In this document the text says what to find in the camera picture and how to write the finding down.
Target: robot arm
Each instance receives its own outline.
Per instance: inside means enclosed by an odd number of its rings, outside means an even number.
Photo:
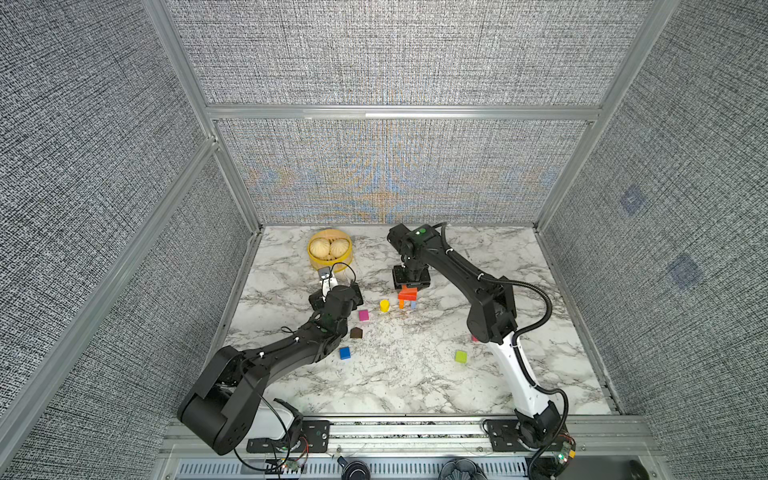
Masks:
[[[184,398],[177,417],[217,454],[231,452],[245,438],[270,383],[324,359],[347,334],[347,318],[362,305],[360,288],[352,282],[322,290],[310,296],[315,311],[294,334],[259,349],[223,347]],[[287,445],[295,441],[285,439]]]
[[[561,417],[557,407],[547,397],[555,391],[543,389],[536,383],[528,359],[518,343],[524,329],[518,329],[515,322],[517,310],[512,284],[522,283],[486,275],[456,253],[445,238],[429,225],[415,230],[403,224],[397,225],[389,231],[387,240],[402,256],[402,265],[392,268],[396,289],[429,286],[427,266],[432,266],[462,291],[470,303],[467,318],[470,333],[488,345],[509,384],[515,400],[515,415],[520,422],[521,440],[532,449],[549,446],[562,430],[567,410]]]

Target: vent grille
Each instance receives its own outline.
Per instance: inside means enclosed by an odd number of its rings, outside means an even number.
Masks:
[[[389,479],[437,478],[442,466],[453,458],[361,458],[371,469],[371,477]],[[253,466],[265,465],[251,461]],[[525,457],[494,457],[475,459],[488,480],[502,478],[524,478]],[[302,480],[320,480],[340,478],[341,466],[331,458],[310,458]],[[179,464],[177,480],[224,480],[225,478],[277,478],[277,475],[264,475],[243,467],[239,461],[209,458],[206,460],[183,460]],[[281,478],[290,480],[299,478],[299,474],[285,472]]]

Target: orange block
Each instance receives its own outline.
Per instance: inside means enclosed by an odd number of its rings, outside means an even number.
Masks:
[[[397,299],[402,303],[403,300],[416,300],[416,294],[419,289],[414,286],[404,286],[400,293],[397,294]]]

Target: gray fabric wall panel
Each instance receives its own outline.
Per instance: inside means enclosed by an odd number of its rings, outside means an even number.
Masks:
[[[533,223],[583,121],[222,120],[267,223]]]
[[[767,31],[765,2],[684,1],[544,232],[678,479],[768,469]]]
[[[598,104],[651,0],[168,0],[211,103]]]
[[[2,478],[146,478],[249,236],[211,159]]]
[[[203,135],[140,0],[0,8],[2,415]]]

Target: black cable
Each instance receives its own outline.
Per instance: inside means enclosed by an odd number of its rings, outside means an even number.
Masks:
[[[287,345],[283,345],[283,346],[281,346],[281,347],[279,347],[279,348],[276,348],[276,349],[274,349],[274,350],[270,350],[269,352],[267,352],[267,351],[265,350],[265,351],[264,351],[264,355],[269,355],[269,354],[271,354],[271,353],[279,352],[280,350],[285,350],[286,348],[289,348],[289,347],[291,347],[291,346],[294,346],[294,345],[296,345],[296,342],[293,342],[293,343],[289,343],[289,344],[287,344]]]
[[[272,442],[272,453],[275,455],[275,463],[277,463],[277,449],[275,448],[275,442]],[[283,459],[283,464],[276,469],[278,480],[280,480],[280,469],[283,467],[283,465],[286,464],[287,459],[288,459],[288,454],[286,454],[286,458]]]
[[[240,361],[240,363],[238,363],[238,364],[237,364],[237,368],[240,370],[240,376],[241,376],[243,379],[245,379],[245,371],[243,370],[243,362],[245,362],[245,361],[246,361],[246,359],[242,359],[242,360]],[[283,427],[283,431],[285,432],[285,438],[286,438],[286,439],[287,439],[287,441],[289,442],[289,441],[290,441],[290,437],[288,436],[288,429],[286,428],[286,424],[285,424],[285,422],[283,422],[283,419],[280,417],[280,414],[279,414],[279,413],[277,413],[277,411],[275,410],[275,408],[274,408],[274,407],[272,407],[272,404],[271,404],[271,403],[269,403],[269,402],[268,402],[268,401],[267,401],[267,400],[264,398],[264,395],[262,395],[262,394],[261,394],[261,393],[260,393],[258,390],[256,390],[256,389],[255,389],[255,391],[256,391],[256,393],[258,393],[258,394],[259,394],[259,397],[261,398],[261,401],[262,401],[262,402],[264,402],[264,403],[266,403],[266,406],[270,407],[270,410],[272,410],[272,413],[274,413],[274,414],[275,414],[275,416],[277,417],[277,420],[280,422],[280,425]],[[290,457],[290,446],[291,446],[291,445],[288,445],[288,448],[287,448],[288,452],[286,453],[286,458],[284,458],[284,459],[283,459],[283,462],[282,462],[282,463],[280,463],[280,464],[277,464],[277,453],[276,453],[276,449],[275,449],[275,443],[274,443],[274,441],[271,441],[271,439],[270,439],[270,442],[272,443],[272,450],[273,450],[273,453],[275,454],[275,467],[274,467],[274,468],[258,468],[258,467],[254,467],[253,465],[247,464],[247,463],[246,463],[246,462],[245,462],[245,461],[244,461],[244,460],[243,460],[243,459],[240,457],[240,455],[237,453],[237,450],[236,450],[236,449],[233,449],[233,451],[235,452],[235,456],[237,457],[237,459],[238,459],[238,460],[240,460],[240,463],[242,463],[242,464],[243,464],[243,465],[245,465],[246,467],[250,468],[251,470],[256,470],[257,472],[274,473],[274,472],[275,472],[275,470],[277,470],[277,469],[281,468],[281,467],[282,467],[283,465],[285,465],[285,464],[286,464],[286,462],[289,460],[289,457]]]
[[[237,457],[238,460],[240,460],[240,463],[242,463],[246,467],[250,468],[251,470],[256,470],[257,472],[265,472],[265,473],[274,473],[275,472],[274,468],[258,468],[258,467],[254,467],[253,465],[251,465],[249,463],[246,463],[245,460],[243,460],[243,458],[240,457],[240,454],[237,453],[237,449],[232,449],[232,451],[235,452],[235,456]]]
[[[566,442],[571,444],[570,450],[575,450],[575,449],[576,449],[576,440],[574,440],[574,438],[573,438],[573,437],[571,437],[571,436],[570,436],[568,433],[561,433],[560,435],[558,435],[558,437],[563,437],[563,438],[565,438],[565,439],[566,439]],[[535,462],[535,461],[536,461],[536,460],[539,458],[539,456],[537,456],[537,455],[534,455],[534,456],[533,456],[533,457],[531,457],[531,458],[532,458],[532,460],[531,460],[531,463],[528,465],[528,476],[531,476],[531,472],[533,472],[533,465],[534,465],[534,462]],[[555,463],[555,467],[557,467],[558,461],[553,459],[553,463]],[[554,476],[554,477],[558,477],[558,476],[560,476],[560,474],[561,474],[562,472],[564,472],[564,471],[565,471],[565,469],[566,469],[567,467],[568,467],[568,459],[566,458],[566,459],[565,459],[565,460],[562,462],[562,465],[560,465],[559,467],[557,467],[555,470],[552,470],[552,471],[549,471],[549,472],[543,471],[543,473],[544,473],[544,474],[545,474],[547,477],[553,477],[553,476]]]
[[[535,323],[532,323],[531,325],[524,326],[518,330],[515,331],[515,334],[512,335],[511,343],[512,348],[515,351],[515,358],[518,361],[518,364],[520,366],[520,370],[523,372],[523,376],[528,381],[528,384],[532,386],[535,390],[538,392],[544,393],[545,395],[555,395],[558,394],[561,397],[563,397],[563,414],[560,416],[560,423],[558,423],[558,427],[554,431],[554,436],[552,437],[552,441],[554,441],[562,432],[563,428],[565,427],[565,420],[568,417],[568,395],[566,395],[565,391],[563,389],[546,389],[539,384],[537,384],[533,378],[531,377],[531,373],[528,371],[528,367],[525,365],[525,362],[523,361],[522,354],[520,353],[520,344],[518,343],[518,340],[520,338],[520,335],[523,335],[525,333],[531,332],[533,330],[536,330],[540,326],[544,325],[547,321],[549,321],[550,317],[552,317],[552,301],[549,299],[549,296],[547,293],[541,289],[540,287],[533,285],[531,283],[527,282],[521,282],[518,280],[500,280],[492,275],[488,275],[487,273],[480,270],[478,267],[473,266],[475,268],[475,272],[473,272],[469,266],[464,264],[460,259],[457,259],[456,257],[452,257],[449,253],[455,252],[449,245],[448,241],[445,239],[445,225],[446,222],[439,223],[441,225],[440,228],[440,240],[441,244],[445,248],[445,255],[453,261],[454,264],[462,268],[465,272],[469,273],[470,275],[477,274],[478,280],[481,278],[489,283],[496,283],[501,285],[513,285],[513,286],[521,286],[523,288],[527,288],[529,290],[533,290],[536,292],[542,300],[544,300],[545,304],[545,312],[544,315]],[[549,448],[551,445],[551,442],[548,445],[545,445],[541,447],[539,450],[536,451],[536,453],[531,457],[531,463],[528,464],[528,474],[530,475],[531,470],[533,469],[533,464],[536,462],[536,460],[541,456],[544,451]]]
[[[353,280],[353,282],[357,282],[357,273],[355,273],[355,270],[352,270],[352,267],[350,267],[347,263],[344,263],[344,262],[336,262],[336,263],[334,263],[331,266],[331,271],[332,272],[333,272],[333,267],[335,267],[336,265],[346,265],[346,267],[349,269],[349,271],[352,272],[352,275],[355,276],[355,279]]]

